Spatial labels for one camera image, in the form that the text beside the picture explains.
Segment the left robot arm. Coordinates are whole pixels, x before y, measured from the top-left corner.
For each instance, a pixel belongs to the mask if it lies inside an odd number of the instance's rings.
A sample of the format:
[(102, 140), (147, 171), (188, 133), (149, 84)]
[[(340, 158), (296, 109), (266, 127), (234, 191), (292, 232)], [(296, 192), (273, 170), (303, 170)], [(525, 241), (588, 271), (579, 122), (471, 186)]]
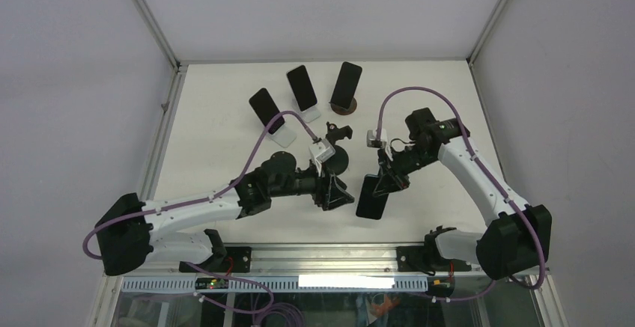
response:
[(178, 262), (179, 270), (219, 271), (227, 255), (219, 232), (191, 228), (212, 221), (230, 221), (262, 213), (274, 198), (308, 195), (324, 211), (351, 204), (354, 198), (340, 179), (349, 165), (342, 149), (322, 166), (302, 170), (295, 157), (274, 153), (239, 181), (219, 191), (182, 201), (141, 201), (125, 194), (95, 225), (100, 260), (108, 276), (124, 275), (145, 263)]

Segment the black phone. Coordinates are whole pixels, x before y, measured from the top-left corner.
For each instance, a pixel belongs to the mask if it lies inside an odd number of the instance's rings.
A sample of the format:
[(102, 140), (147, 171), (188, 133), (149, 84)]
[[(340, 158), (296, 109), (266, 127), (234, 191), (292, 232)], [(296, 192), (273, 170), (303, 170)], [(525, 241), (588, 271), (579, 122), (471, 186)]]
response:
[(260, 122), (266, 126), (279, 112), (279, 108), (266, 88), (260, 88), (249, 98), (252, 110)]
[(286, 76), (300, 111), (307, 111), (317, 105), (318, 100), (305, 65), (293, 68)]
[(378, 189), (379, 187), (379, 176), (365, 176), (359, 200), (356, 205), (356, 217), (371, 220), (382, 219), (389, 198), (389, 193)]
[(343, 62), (329, 103), (348, 108), (356, 93), (361, 75), (361, 66), (347, 61)]

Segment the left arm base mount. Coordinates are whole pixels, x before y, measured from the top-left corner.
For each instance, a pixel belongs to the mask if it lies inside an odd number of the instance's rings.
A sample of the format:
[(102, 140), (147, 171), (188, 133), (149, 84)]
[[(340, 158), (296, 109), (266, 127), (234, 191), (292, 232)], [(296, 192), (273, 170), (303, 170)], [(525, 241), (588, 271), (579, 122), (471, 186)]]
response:
[(226, 247), (223, 258), (211, 257), (197, 267), (217, 274), (251, 272), (252, 248), (246, 245)]

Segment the black tall clamp stand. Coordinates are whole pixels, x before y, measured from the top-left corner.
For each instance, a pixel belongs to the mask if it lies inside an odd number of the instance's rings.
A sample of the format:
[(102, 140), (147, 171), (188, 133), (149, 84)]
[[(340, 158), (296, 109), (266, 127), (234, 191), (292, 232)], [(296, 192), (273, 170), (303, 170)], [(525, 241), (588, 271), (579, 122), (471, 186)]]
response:
[(350, 162), (350, 157), (347, 151), (338, 146), (337, 143), (340, 140), (352, 139), (353, 129), (350, 126), (337, 127), (334, 123), (326, 122), (327, 132), (325, 135), (326, 141), (328, 141), (331, 147), (334, 149), (334, 154), (329, 157), (324, 166), (326, 166), (331, 172), (339, 176), (343, 174)]

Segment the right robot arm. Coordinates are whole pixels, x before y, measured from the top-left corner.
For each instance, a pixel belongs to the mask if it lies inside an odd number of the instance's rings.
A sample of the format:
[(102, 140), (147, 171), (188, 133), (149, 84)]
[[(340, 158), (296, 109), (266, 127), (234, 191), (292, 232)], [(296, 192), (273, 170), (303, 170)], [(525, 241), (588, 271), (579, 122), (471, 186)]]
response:
[(369, 218), (379, 219), (390, 194), (410, 187), (410, 174), (439, 162), (459, 181), (484, 219), (484, 233), (439, 226), (425, 235), (415, 265), (429, 275), (462, 260), (479, 265), (493, 279), (526, 269), (544, 269), (549, 255), (552, 215), (532, 206), (498, 180), (471, 145), (457, 118), (437, 120), (428, 108), (413, 111), (405, 123), (410, 143), (390, 147), (382, 133), (370, 129), (367, 145), (377, 149), (379, 171), (368, 175), (362, 195), (370, 198)]

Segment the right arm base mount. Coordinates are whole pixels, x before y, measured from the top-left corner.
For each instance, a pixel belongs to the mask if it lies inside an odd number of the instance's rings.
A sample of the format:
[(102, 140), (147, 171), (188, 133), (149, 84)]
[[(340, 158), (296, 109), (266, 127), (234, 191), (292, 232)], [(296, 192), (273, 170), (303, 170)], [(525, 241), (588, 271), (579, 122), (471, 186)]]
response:
[(402, 245), (395, 248), (399, 272), (421, 272), (435, 275), (438, 272), (469, 272), (472, 266), (462, 260), (444, 260), (432, 257), (423, 245)]

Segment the white folding phone stand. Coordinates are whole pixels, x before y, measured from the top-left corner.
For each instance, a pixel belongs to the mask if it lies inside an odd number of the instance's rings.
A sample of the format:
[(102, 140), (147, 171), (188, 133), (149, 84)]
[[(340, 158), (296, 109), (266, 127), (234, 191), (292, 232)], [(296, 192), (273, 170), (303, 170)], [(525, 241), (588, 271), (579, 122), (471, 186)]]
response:
[(312, 106), (304, 111), (300, 111), (300, 116), (305, 123), (311, 123), (321, 116), (321, 112), (317, 106)]

